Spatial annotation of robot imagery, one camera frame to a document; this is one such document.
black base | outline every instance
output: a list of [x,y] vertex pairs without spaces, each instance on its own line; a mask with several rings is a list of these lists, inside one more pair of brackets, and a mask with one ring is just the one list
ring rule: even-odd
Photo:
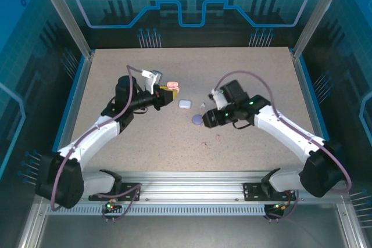
[[[125,191],[128,191],[129,189],[135,187],[136,185],[138,185],[138,183],[121,183],[121,191],[120,191],[120,193],[123,193]],[[135,193],[136,193],[136,190],[133,190],[129,194],[127,194],[125,196],[122,196],[122,197],[119,197],[117,200],[118,200],[118,202],[130,202],[130,201],[132,201],[133,196],[135,195]],[[137,202],[137,201],[140,200],[140,195],[141,195],[141,189],[139,189],[138,195],[134,199],[135,202]],[[93,196],[89,196],[88,200],[90,200],[92,202],[107,202],[108,200],[110,200],[110,198],[99,197],[99,196],[93,195]]]
[[[285,192],[273,192],[268,198],[262,190],[261,183],[243,183],[244,200],[246,202],[287,202],[288,196]],[[296,200],[295,193],[292,193],[291,202]]]

purple disc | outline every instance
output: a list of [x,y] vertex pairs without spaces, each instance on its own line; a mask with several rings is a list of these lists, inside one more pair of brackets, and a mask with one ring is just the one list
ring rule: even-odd
[[200,114],[196,114],[192,117],[192,123],[195,125],[202,125],[203,124],[203,117]]

pink object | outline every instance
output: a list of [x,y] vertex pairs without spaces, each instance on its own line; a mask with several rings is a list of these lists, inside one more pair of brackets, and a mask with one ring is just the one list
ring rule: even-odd
[[168,89],[177,90],[177,93],[180,92],[180,88],[178,87],[177,81],[169,81],[167,82]]

enclosure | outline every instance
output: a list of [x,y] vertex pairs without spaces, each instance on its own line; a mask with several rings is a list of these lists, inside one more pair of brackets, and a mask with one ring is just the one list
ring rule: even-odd
[[[0,0],[0,7],[1,247],[370,247],[372,0]],[[136,115],[84,172],[108,169],[142,183],[139,200],[115,224],[100,217],[104,202],[86,196],[52,211],[35,195],[40,156],[95,123],[127,64],[159,70],[162,82],[179,83],[179,94],[159,112]],[[245,183],[303,164],[256,127],[193,125],[193,115],[215,107],[211,89],[234,70],[259,75],[283,115],[342,145],[349,193],[300,191],[296,212],[278,224],[263,218],[276,202],[246,200]],[[256,80],[235,78],[249,96],[269,97]],[[180,99],[191,108],[178,108]]]

blue printed backdrop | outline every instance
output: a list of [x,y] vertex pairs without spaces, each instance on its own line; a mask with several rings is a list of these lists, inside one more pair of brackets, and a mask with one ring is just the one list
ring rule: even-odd
[[[317,1],[67,0],[67,3],[91,47],[139,48],[160,47],[160,42],[167,47],[293,46]],[[144,32],[146,28],[152,33]]]
[[333,0],[303,57],[331,139],[372,190],[372,0]]
[[0,7],[0,246],[16,247],[38,167],[26,151],[51,150],[81,53],[50,0]]

